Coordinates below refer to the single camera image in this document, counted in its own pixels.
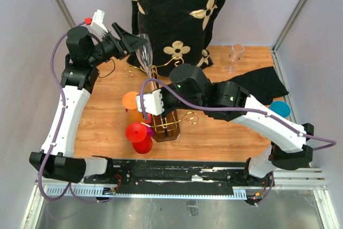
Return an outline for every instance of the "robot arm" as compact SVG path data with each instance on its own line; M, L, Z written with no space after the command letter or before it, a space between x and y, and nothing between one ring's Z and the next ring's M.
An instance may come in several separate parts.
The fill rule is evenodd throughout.
M202 107L236 108L235 111L204 111L218 120L232 121L245 125L269 138L271 145L259 156L247 160L247 173L255 178L263 178L275 168L295 170L307 167L312 161L312 148L306 146L303 134L313 135L313 126L292 123L266 108L249 92L237 84L225 81L211 83L199 67L181 64L170 73L168 86L188 102ZM179 101L164 87L152 93L144 94L145 108L148 113L168 114L176 109L192 109ZM141 112L140 97L136 97ZM259 109L260 113L247 112L247 109ZM297 134L272 117L283 121L296 129Z
M61 79L66 103L63 105L62 96L60 96L47 139L40 152L32 152L29 158L29 162L39 171L59 126L56 143L44 167L43 176L46 178L77 183L83 177L94 174L102 175L102 178L106 180L110 174L111 166L108 165L108 160L110 160L108 158L73 158L77 128L99 75L96 67L112 57L119 60L125 58L147 41L124 31L113 23L112 27L120 37L116 39L102 24L102 19L103 12L98 10L91 24L91 27L102 36L102 41L90 33L86 27L74 27L67 33L66 45L69 53L65 58L65 69ZM64 119L59 125L63 110Z

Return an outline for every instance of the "wine glass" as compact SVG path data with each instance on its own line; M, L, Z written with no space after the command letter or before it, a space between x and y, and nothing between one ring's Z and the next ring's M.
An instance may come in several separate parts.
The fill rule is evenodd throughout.
M138 34L140 38L146 39L147 43L136 49L137 59L148 75L148 78L152 78L152 47L148 34ZM155 90L156 86L153 82L150 82L151 90Z
M244 54L244 46L242 44L234 44L231 47L231 51L229 53L229 59L231 61L231 65L229 66L229 72L235 71L234 62L241 60Z

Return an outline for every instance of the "black cloth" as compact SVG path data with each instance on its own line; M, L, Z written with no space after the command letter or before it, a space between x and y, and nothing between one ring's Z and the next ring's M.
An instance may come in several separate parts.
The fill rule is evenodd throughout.
M230 79L245 88L263 105L270 105L274 98L283 97L289 92L280 81L274 67L265 67Z
M162 65L172 57L206 68L213 64L206 49L212 40L213 23L226 0L131 0L132 32L149 35L153 64ZM169 76L171 62L158 69ZM128 63L139 67L136 54Z

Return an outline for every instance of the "wooden table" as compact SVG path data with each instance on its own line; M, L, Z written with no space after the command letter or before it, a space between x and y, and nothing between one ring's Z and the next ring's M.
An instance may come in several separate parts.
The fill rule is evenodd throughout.
M235 64L236 71L226 71L229 46L211 46L214 65L204 70L211 82L220 82L245 72L273 65L269 47L246 47L243 58ZM137 154L125 137L129 124L122 106L122 97L129 91L139 92L146 75L137 71L126 77L128 64L115 61L116 70L107 78L99 78L81 117L74 145L74 155L92 155L133 159L179 159L210 161L245 161L260 154L270 141L245 126L218 121L196 111L200 120L196 125L187 121L180 124L181 135L176 141L154 142L148 154ZM113 68L113 62L99 67L104 76ZM179 117L186 110L178 110Z

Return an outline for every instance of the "metal floor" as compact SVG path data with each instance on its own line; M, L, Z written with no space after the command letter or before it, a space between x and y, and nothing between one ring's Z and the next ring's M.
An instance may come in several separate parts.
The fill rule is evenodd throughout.
M273 191L258 208L237 200L116 198L85 204L73 197L49 203L50 215L46 207L36 228L323 228L311 191Z

